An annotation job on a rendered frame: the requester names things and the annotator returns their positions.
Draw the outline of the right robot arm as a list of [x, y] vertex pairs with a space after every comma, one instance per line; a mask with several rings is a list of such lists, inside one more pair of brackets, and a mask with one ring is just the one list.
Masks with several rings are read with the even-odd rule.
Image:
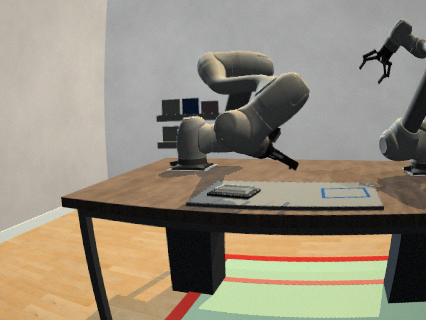
[[[199, 58], [197, 70], [211, 90], [228, 95], [228, 100], [214, 124], [205, 124], [199, 116], [181, 121], [178, 160], [170, 162], [172, 170], [205, 170], [213, 165], [206, 157], [212, 152], [262, 156], [269, 138], [275, 143], [281, 134], [278, 127], [309, 98], [308, 85], [298, 73], [273, 77], [273, 62], [261, 53], [208, 52]], [[249, 103], [255, 91], [256, 97]]]

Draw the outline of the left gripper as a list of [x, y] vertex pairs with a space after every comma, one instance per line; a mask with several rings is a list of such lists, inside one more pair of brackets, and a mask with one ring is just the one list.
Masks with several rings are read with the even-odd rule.
[[[377, 55], [376, 56], [372, 56], [372, 57], [369, 57], [369, 56], [371, 56], [371, 55], [373, 55], [373, 54], [376, 54], [377, 53]], [[380, 61], [380, 57], [382, 56], [382, 54], [388, 59], [388, 61], [389, 61], [389, 59], [390, 59], [390, 57], [393, 55], [393, 52], [391, 52], [388, 48], [386, 48], [386, 46], [385, 45], [383, 45], [383, 47], [380, 49], [380, 51], [379, 52], [377, 52], [376, 51], [376, 49], [374, 49], [373, 51], [371, 51], [371, 52], [369, 52], [369, 53], [367, 53], [367, 54], [365, 54], [365, 55], [363, 55], [363, 63], [360, 65], [360, 67], [359, 67], [359, 69], [361, 70], [361, 68], [364, 66], [364, 64], [366, 63], [366, 61], [369, 61], [369, 60], [375, 60], [375, 59], [377, 59], [378, 61]], [[367, 58], [366, 58], [367, 57]], [[391, 65], [392, 65], [392, 62], [391, 61], [389, 61], [390, 62], [390, 65], [388, 66], [388, 70], [387, 70], [387, 73], [388, 74], [386, 74], [386, 66], [384, 66], [383, 65], [383, 67], [384, 67], [384, 74], [382, 75], [382, 77], [379, 79], [379, 81], [378, 81], [378, 84], [380, 84], [381, 83], [381, 81], [384, 79], [384, 78], [386, 78], [386, 77], [389, 77], [389, 74], [390, 74], [390, 68], [391, 68]]]

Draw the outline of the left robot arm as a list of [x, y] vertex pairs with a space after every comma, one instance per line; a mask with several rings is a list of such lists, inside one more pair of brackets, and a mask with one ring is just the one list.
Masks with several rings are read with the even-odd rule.
[[[411, 32], [412, 25], [401, 19], [391, 29], [384, 45], [393, 53], [403, 46], [415, 57], [426, 58], [426, 41]], [[386, 158], [393, 161], [411, 160], [410, 165], [404, 166], [404, 171], [413, 175], [426, 175], [425, 116], [426, 68], [404, 117], [385, 130], [379, 140], [380, 151]]]

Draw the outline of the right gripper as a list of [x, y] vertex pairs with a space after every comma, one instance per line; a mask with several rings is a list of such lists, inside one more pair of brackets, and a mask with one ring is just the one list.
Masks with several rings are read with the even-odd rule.
[[292, 169], [293, 170], [295, 169], [295, 171], [296, 171], [296, 169], [297, 169], [297, 167], [299, 165], [298, 162], [296, 162], [295, 160], [293, 160], [293, 159], [289, 158], [288, 156], [284, 155], [279, 150], [277, 150], [277, 149], [274, 150], [274, 149], [275, 148], [273, 147], [272, 141], [269, 139], [269, 146], [268, 146], [266, 152], [262, 156], [257, 157], [257, 158], [258, 159], [264, 159], [264, 158], [268, 157], [268, 158], [271, 158], [273, 160], [279, 160], [280, 162], [282, 162], [282, 163], [290, 166], [288, 169], [291, 170], [291, 167], [292, 167]]

